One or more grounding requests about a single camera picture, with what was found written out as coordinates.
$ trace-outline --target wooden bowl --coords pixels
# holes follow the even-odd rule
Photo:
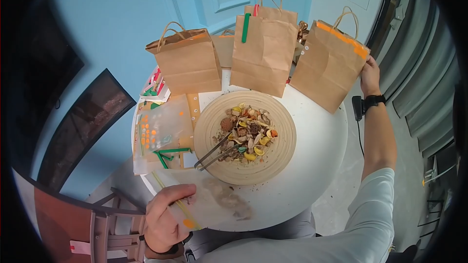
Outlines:
[[[269,95],[257,91],[236,91],[218,97],[211,102],[198,119],[193,134],[195,153],[198,159],[208,153],[216,142],[213,136],[221,131],[220,122],[225,111],[240,103],[270,113],[273,126],[278,132],[275,142],[265,149],[265,155],[248,164],[240,161],[215,161],[206,170],[219,180],[234,185],[253,185],[270,180],[280,173],[291,160],[296,148],[296,127],[284,106]],[[214,152],[205,161],[219,154]]]

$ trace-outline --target red clip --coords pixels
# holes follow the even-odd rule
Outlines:
[[[258,4],[255,4],[254,5],[254,16],[256,17],[257,16],[257,13],[258,13],[258,9],[260,8],[260,5]]]

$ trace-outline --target brown paper bag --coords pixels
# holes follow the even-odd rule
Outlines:
[[[234,31],[225,30],[220,36],[211,35],[222,68],[231,69],[233,62]]]
[[[230,84],[282,97],[298,26],[250,16],[247,40],[242,43],[244,17],[236,18]]]
[[[337,29],[346,14],[354,17],[355,37]],[[321,20],[314,21],[290,82],[332,114],[358,78],[370,53],[369,48],[356,40],[358,28],[356,15],[345,9],[333,26]]]
[[[265,19],[276,19],[293,25],[297,24],[297,12],[283,9],[283,0],[280,0],[279,6],[277,6],[277,4],[274,1],[273,3],[276,5],[277,8],[263,6],[263,0],[258,0],[257,4],[260,4],[260,7],[258,9],[257,16]],[[254,15],[254,6],[245,5],[244,14],[246,13]]]
[[[182,31],[168,29],[172,23]],[[169,30],[175,34],[164,37]],[[155,55],[172,95],[221,90],[221,66],[207,29],[185,30],[170,22],[146,50]]]

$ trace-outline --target white sleeve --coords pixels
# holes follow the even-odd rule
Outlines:
[[[187,263],[185,256],[179,256],[173,259],[148,259],[145,256],[145,263]]]
[[[392,221],[394,177],[391,168],[371,173],[362,181],[356,198],[348,207],[350,218],[341,234],[348,239],[348,248],[359,250],[355,254],[366,262],[385,262],[389,255],[395,235]]]

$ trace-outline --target black watch strap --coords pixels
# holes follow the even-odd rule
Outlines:
[[[387,100],[385,99],[385,97],[383,95],[380,95],[380,96],[375,96],[375,95],[367,96],[366,99],[364,100],[364,108],[365,108],[364,114],[366,114],[367,110],[370,107],[378,106],[379,103],[385,104],[386,102],[387,102]]]

